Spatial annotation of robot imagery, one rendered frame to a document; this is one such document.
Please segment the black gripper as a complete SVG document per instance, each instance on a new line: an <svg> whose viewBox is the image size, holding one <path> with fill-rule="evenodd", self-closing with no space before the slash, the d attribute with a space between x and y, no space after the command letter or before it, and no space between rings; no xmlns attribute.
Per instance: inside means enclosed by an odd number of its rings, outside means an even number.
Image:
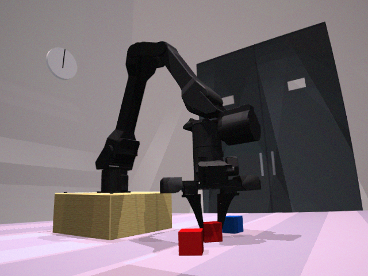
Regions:
<svg viewBox="0 0 368 276"><path fill-rule="evenodd" d="M204 218L201 207L201 194L198 190L220 189L217 194L217 222L222 223L222 230L228 207L234 198L239 196L237 191L261 190L260 179L257 175L238 175L228 180L228 183L211 183L200 185L196 182L195 167L197 157L201 162L216 161L218 157L224 157L221 147L207 146L193 149L194 181L182 181L182 177L162 178L160 181L160 193L183 192L182 197L186 197L197 219L200 229L203 231Z"/></svg>

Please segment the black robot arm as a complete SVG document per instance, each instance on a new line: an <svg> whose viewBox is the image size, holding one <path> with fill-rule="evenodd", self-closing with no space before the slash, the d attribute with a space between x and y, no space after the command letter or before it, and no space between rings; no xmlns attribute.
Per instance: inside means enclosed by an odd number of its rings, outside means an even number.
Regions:
<svg viewBox="0 0 368 276"><path fill-rule="evenodd" d="M128 80L115 130L95 161L96 170L102 170L101 191L97 193L130 193L128 171L133 169L140 142L134 131L147 81L156 68L166 66L180 86L186 109L204 119L190 118L183 129L193 135L193 149L221 147L259 141L261 127L250 104L227 110L223 99L202 83L175 47L165 41L136 42L127 51ZM210 120L218 118L216 120ZM118 167L116 167L118 166ZM218 157L216 161L201 162L197 157L195 182L200 185L228 183L228 177L239 175L237 157Z"/></svg>

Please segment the red cube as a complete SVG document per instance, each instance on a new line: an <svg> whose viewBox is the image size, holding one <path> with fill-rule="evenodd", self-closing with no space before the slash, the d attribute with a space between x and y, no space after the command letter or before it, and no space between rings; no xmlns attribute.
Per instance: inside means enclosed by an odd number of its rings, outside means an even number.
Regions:
<svg viewBox="0 0 368 276"><path fill-rule="evenodd" d="M203 242L210 243L222 241L223 241L222 223L217 221L204 222Z"/></svg>
<svg viewBox="0 0 368 276"><path fill-rule="evenodd" d="M178 231L179 256L202 256L204 251L202 229L181 229Z"/></svg>

